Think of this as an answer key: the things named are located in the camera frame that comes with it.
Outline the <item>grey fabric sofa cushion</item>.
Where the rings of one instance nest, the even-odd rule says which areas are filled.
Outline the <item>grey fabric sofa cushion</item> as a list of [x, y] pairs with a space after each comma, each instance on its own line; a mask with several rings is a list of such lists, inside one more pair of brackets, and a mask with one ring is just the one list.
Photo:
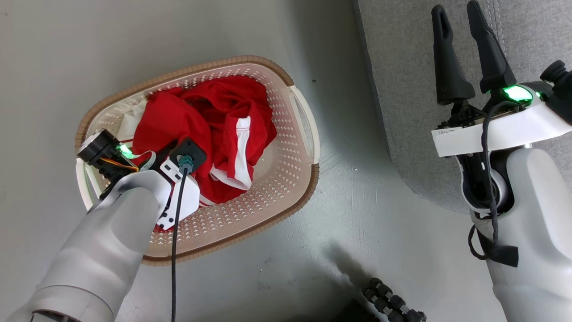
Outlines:
[[[539, 79], [554, 61], [572, 71], [572, 0], [478, 0], [519, 82]], [[468, 0], [357, 0], [392, 164], [418, 196], [466, 214], [460, 171], [440, 158], [431, 131], [450, 117], [437, 104], [432, 8], [445, 8], [454, 33], [460, 69], [474, 88], [470, 102], [488, 100], [476, 43], [467, 16]]]

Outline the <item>plain red garment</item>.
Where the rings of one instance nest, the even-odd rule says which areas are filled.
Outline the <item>plain red garment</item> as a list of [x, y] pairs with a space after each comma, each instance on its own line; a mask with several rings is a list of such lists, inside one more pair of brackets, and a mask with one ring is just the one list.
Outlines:
[[145, 111], [135, 129], [131, 150], [159, 153], [173, 141], [180, 144], [187, 137], [206, 154], [206, 161], [194, 173], [202, 197], [214, 202], [212, 181], [212, 129], [204, 116], [211, 108], [208, 97], [192, 90], [173, 88], [149, 96]]

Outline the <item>cream perforated laundry basket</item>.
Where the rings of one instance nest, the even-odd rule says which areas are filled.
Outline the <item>cream perforated laundry basket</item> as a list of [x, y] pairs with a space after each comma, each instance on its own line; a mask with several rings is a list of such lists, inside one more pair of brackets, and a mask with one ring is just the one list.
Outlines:
[[249, 76], [265, 86], [276, 139], [255, 166], [252, 188], [227, 203], [201, 208], [178, 224], [178, 263], [254, 236], [300, 210], [320, 173], [320, 137], [312, 110], [288, 73], [256, 55], [215, 60], [141, 82], [95, 104], [80, 121], [75, 148], [100, 129], [117, 134], [124, 115], [151, 93], [227, 76]]

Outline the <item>black roller wheel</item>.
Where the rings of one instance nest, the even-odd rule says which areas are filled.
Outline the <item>black roller wheel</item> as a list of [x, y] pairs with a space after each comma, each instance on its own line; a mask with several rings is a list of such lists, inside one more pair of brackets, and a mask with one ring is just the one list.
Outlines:
[[380, 279], [370, 279], [368, 287], [364, 288], [362, 293], [389, 322], [427, 322], [424, 312], [409, 308], [403, 298]]

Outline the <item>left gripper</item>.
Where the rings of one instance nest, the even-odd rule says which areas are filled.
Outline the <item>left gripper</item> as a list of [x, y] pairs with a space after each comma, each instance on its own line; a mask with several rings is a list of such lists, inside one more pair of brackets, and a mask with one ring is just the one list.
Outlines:
[[[156, 224], [160, 228], [175, 228], [180, 220], [194, 214], [200, 204], [200, 188], [193, 174], [181, 174], [169, 160], [169, 153], [177, 144], [173, 141], [159, 153], [147, 151], [142, 154], [143, 163], [135, 165], [137, 155], [108, 130], [99, 130], [90, 136], [77, 153], [78, 185], [88, 210], [108, 207], [127, 190], [143, 187], [157, 199]], [[96, 201], [91, 200], [87, 184], [92, 169], [108, 181]]]

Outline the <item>red garment white trim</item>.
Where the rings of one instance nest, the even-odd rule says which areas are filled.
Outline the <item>red garment white trim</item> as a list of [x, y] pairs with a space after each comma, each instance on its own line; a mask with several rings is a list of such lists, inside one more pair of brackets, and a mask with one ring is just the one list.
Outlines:
[[[214, 202], [201, 195], [200, 205], [206, 207], [235, 199], [251, 188], [253, 168], [277, 136], [265, 86], [248, 76], [228, 76], [181, 89], [203, 94], [212, 104], [203, 114], [212, 129], [209, 177]], [[118, 130], [117, 139], [129, 145], [130, 150], [149, 96], [124, 115]], [[137, 165], [143, 163], [142, 154], [135, 153]]]

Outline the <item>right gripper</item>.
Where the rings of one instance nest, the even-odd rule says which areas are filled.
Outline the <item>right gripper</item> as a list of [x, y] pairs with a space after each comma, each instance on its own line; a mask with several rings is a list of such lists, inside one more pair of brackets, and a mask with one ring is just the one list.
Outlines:
[[[563, 61], [555, 61], [534, 82], [517, 84], [512, 69], [488, 25], [477, 0], [467, 4], [470, 33], [479, 53], [482, 93], [505, 89], [507, 99], [519, 98], [519, 106], [498, 109], [489, 125], [482, 121], [470, 126], [433, 130], [437, 154], [450, 157], [481, 153], [481, 136], [488, 131], [488, 150], [509, 149], [552, 139], [572, 132], [572, 71]], [[453, 46], [454, 33], [445, 8], [437, 4], [431, 10], [433, 56], [437, 103], [446, 106], [475, 97], [475, 91], [460, 69]]]

